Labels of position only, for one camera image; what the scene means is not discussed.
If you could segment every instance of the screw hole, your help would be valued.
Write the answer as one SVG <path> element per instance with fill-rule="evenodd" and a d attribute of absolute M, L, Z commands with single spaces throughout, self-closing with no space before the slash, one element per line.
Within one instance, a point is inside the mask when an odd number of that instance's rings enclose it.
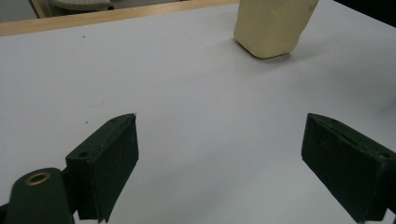
<path fill-rule="evenodd" d="M 37 174 L 29 176 L 26 179 L 25 183 L 28 186 L 39 185 L 39 184 L 45 182 L 46 180 L 48 180 L 49 178 L 50 178 L 50 173 L 48 173 L 48 172 L 37 173 Z"/>
<path fill-rule="evenodd" d="M 88 152 L 80 152 L 79 154 L 78 154 L 78 156 L 79 157 L 87 157 L 88 155 L 90 155 L 90 153 L 88 153 Z"/>

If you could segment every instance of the beige cup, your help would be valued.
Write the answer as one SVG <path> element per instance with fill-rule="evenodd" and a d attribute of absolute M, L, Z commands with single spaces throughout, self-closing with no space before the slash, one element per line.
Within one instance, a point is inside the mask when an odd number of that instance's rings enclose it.
<path fill-rule="evenodd" d="M 272 58 L 295 49 L 318 0 L 240 0 L 233 35 L 251 54 Z"/>

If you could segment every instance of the white surface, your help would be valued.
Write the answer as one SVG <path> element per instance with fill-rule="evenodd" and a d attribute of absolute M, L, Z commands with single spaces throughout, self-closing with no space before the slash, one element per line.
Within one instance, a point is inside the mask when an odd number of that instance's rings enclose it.
<path fill-rule="evenodd" d="M 136 112 L 140 161 L 110 223 L 354 223 L 301 160 L 305 118 L 395 149 L 396 30 L 321 1 L 297 49 L 264 61 L 233 40 L 236 11 L 1 37 L 0 203 Z"/>

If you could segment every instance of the white object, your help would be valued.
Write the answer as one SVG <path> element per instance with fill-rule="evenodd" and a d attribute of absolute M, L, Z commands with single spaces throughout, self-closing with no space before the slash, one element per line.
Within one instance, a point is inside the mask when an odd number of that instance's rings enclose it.
<path fill-rule="evenodd" d="M 109 0 L 52 0 L 53 5 L 70 10 L 99 10 L 111 6 Z"/>
<path fill-rule="evenodd" d="M 259 58 L 289 53 L 317 4 L 318 0 L 241 0 L 235 39 Z"/>

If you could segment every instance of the white table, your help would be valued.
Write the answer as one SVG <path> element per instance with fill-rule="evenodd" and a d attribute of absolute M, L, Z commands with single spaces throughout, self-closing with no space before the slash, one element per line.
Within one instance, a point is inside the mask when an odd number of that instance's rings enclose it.
<path fill-rule="evenodd" d="M 236 12 L 0 37 L 0 204 L 135 112 L 140 160 L 110 223 L 354 223 L 301 160 L 306 114 L 396 149 L 396 29 L 320 1 L 292 54 L 259 60 L 233 39 Z"/>

